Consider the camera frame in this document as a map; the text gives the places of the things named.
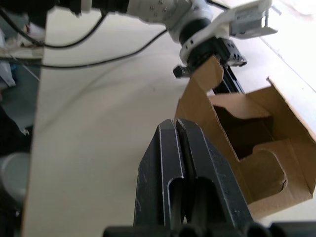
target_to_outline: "table surface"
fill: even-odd
[[[47,42],[75,40],[98,18],[98,13],[77,19],[56,10],[48,18]],[[45,50],[44,62],[77,64],[125,54],[161,30],[111,15],[85,44],[67,51]],[[315,107],[305,103],[315,97],[313,90],[260,39],[235,43],[248,60],[235,69],[245,91],[268,86],[266,78],[272,76],[315,129]],[[180,63],[179,50],[165,35],[127,60],[42,71],[24,237],[100,237],[106,226],[132,224],[138,164],[156,126],[174,116],[188,82],[172,73]],[[310,200],[261,221],[315,218],[316,201]]]

